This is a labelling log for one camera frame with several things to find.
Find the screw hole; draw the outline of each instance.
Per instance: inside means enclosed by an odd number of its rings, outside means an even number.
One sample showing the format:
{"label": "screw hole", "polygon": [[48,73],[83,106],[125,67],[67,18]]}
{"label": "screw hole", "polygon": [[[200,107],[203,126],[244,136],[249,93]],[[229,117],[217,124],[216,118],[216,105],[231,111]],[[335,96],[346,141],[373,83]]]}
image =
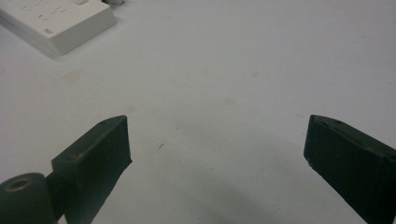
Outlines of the screw hole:
{"label": "screw hole", "polygon": [[22,189],[26,189],[31,183],[32,183],[32,179],[29,178],[17,179],[6,186],[6,191],[15,192]]}

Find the tabletop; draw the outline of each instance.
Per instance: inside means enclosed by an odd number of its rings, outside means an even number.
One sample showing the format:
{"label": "tabletop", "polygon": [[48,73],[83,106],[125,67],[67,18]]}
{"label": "tabletop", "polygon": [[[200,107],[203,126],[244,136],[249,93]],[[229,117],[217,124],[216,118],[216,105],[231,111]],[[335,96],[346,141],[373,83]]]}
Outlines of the tabletop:
{"label": "tabletop", "polygon": [[364,223],[304,159],[311,114],[396,147],[396,2],[127,0],[64,56],[0,21],[0,181],[126,115],[105,223]]}

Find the small mark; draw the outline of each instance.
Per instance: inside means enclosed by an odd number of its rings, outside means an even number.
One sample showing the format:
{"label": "small mark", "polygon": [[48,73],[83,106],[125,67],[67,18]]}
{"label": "small mark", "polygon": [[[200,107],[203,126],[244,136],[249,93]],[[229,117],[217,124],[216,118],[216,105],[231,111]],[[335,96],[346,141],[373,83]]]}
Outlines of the small mark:
{"label": "small mark", "polygon": [[75,84],[81,76],[82,69],[71,71],[62,76],[62,79],[67,85]]}
{"label": "small mark", "polygon": [[224,104],[226,104],[226,105],[236,105],[236,100],[232,99],[232,98],[226,98],[224,100]]}
{"label": "small mark", "polygon": [[136,111],[136,106],[129,105],[125,108],[125,114],[130,114]]}
{"label": "small mark", "polygon": [[66,160],[66,161],[78,161],[80,158],[82,158],[84,156],[84,154],[82,154],[82,153],[77,153],[77,154],[69,154],[69,155],[66,155],[65,157],[64,157],[64,159]]}
{"label": "small mark", "polygon": [[158,150],[160,150],[163,146],[165,146],[164,143],[162,143],[162,144],[158,147]]}
{"label": "small mark", "polygon": [[258,77],[258,76],[259,76],[259,73],[258,73],[258,72],[252,72],[250,75],[251,75],[252,77]]}
{"label": "small mark", "polygon": [[45,29],[44,32],[45,32],[46,34],[49,34],[49,35],[50,35],[50,34],[53,34],[53,32],[52,32],[51,30],[49,30],[49,29]]}

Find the white surface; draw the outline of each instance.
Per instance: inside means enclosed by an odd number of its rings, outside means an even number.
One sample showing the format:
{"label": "white surface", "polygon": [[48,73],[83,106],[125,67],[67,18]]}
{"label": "white surface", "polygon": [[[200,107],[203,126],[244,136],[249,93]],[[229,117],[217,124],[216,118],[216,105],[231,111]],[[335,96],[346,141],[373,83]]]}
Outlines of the white surface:
{"label": "white surface", "polygon": [[57,55],[117,23],[111,8],[96,0],[5,0],[0,3],[0,18]]}
{"label": "white surface", "polygon": [[0,179],[96,122],[134,162],[95,224],[363,223],[303,157],[309,115],[396,147],[396,2],[127,1],[60,58],[0,27]]}

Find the white table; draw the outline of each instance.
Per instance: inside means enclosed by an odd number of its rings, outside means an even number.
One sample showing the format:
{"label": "white table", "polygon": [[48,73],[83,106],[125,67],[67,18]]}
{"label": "white table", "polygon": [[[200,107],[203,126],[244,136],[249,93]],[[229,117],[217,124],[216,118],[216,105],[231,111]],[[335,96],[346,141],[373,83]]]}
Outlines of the white table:
{"label": "white table", "polygon": [[0,26],[0,181],[125,114],[94,224],[364,223],[307,164],[309,116],[396,147],[396,2],[129,0],[63,57]]}

